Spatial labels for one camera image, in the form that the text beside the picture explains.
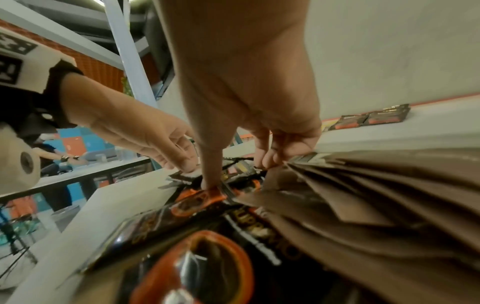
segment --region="white pillar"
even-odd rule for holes
[[[135,99],[157,108],[157,101],[118,0],[103,0],[103,2],[105,3],[106,17],[108,18],[116,47],[120,53],[133,96]]]

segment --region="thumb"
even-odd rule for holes
[[[203,180],[202,189],[210,189],[220,185],[222,177],[223,150],[210,149],[205,146],[198,146],[200,155],[201,173]]]
[[[155,148],[173,166],[183,172],[192,172],[197,166],[196,160],[190,158],[186,151],[174,144],[170,138],[158,138]]]

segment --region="ceiling light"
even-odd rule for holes
[[[105,6],[105,3],[103,3],[101,0],[93,0],[93,1],[95,1],[95,2],[98,3],[98,4],[100,4],[100,5],[103,6],[103,7]]]

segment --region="floor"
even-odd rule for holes
[[[79,205],[82,208],[86,201],[78,200],[73,205]],[[23,240],[30,245],[30,250],[38,260],[41,260],[43,256],[46,256],[55,239],[60,234],[55,222],[51,219],[50,215],[53,211],[46,210],[37,214],[38,219],[43,224],[43,228],[38,229],[32,234],[33,239],[29,236],[24,237]],[[5,256],[10,253],[10,247],[8,245],[0,246],[0,256]],[[10,255],[3,259],[0,259],[0,273],[4,272],[11,263],[20,255]],[[9,297],[25,278],[30,271],[34,268],[30,259],[25,255],[22,256],[18,262],[12,267],[11,272],[0,279],[0,304],[4,304],[8,301]]]

